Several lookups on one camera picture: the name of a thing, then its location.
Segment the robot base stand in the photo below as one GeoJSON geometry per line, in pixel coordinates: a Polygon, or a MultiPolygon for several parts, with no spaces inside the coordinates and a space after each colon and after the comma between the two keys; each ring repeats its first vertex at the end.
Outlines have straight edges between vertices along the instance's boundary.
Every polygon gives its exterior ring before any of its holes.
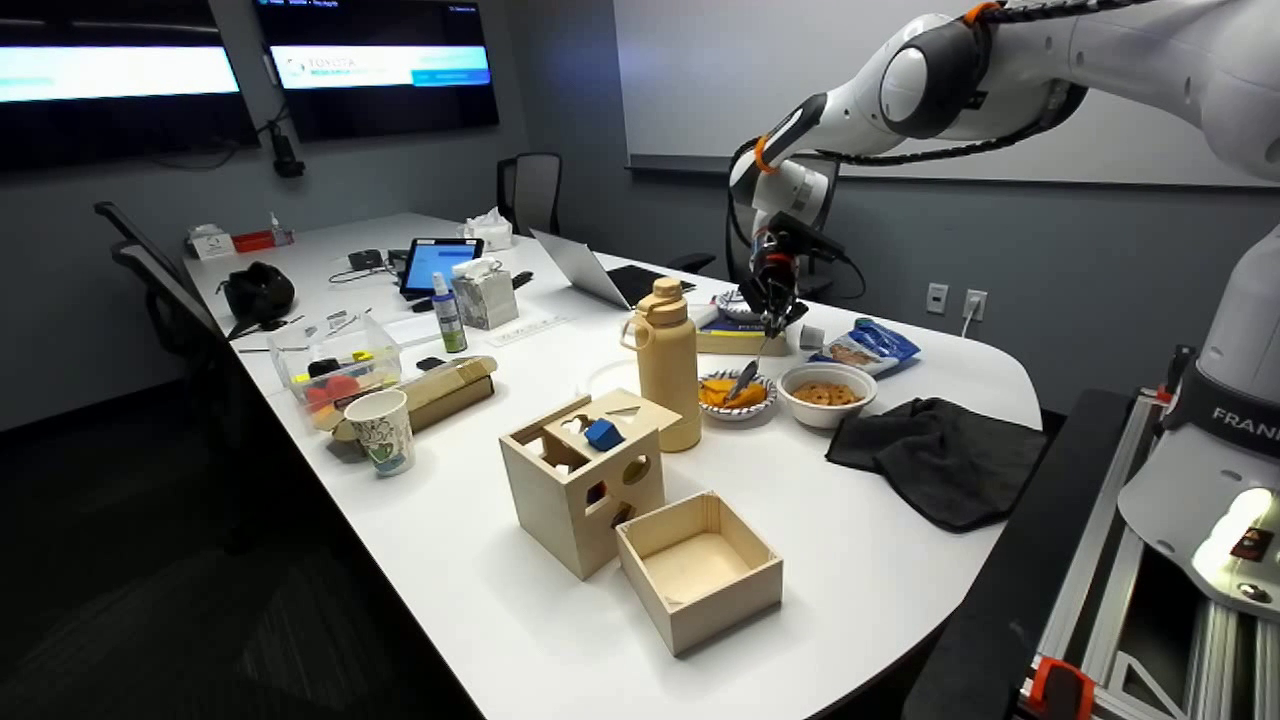
{"type": "Polygon", "coordinates": [[[1280,720],[1280,231],[1099,475],[1054,448],[903,720],[1280,720]]]}

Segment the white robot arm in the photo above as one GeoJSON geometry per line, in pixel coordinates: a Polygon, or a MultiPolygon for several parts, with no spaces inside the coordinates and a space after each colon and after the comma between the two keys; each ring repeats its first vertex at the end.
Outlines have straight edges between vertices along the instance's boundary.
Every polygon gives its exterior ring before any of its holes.
{"type": "Polygon", "coordinates": [[[1280,166],[1280,0],[975,0],[892,32],[843,83],[745,140],[728,197],[752,209],[735,275],[769,332],[798,323],[798,261],[843,252],[816,231],[816,160],[892,166],[995,153],[1107,91],[1193,122],[1233,166],[1280,166]]]}

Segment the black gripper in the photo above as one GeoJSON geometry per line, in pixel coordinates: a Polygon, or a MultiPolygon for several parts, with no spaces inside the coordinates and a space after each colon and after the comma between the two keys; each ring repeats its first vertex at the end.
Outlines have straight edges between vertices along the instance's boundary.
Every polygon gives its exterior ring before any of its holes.
{"type": "Polygon", "coordinates": [[[809,252],[809,241],[809,224],[790,210],[775,210],[752,241],[742,291],[758,306],[764,337],[781,337],[809,315],[798,278],[798,261],[809,252]]]}

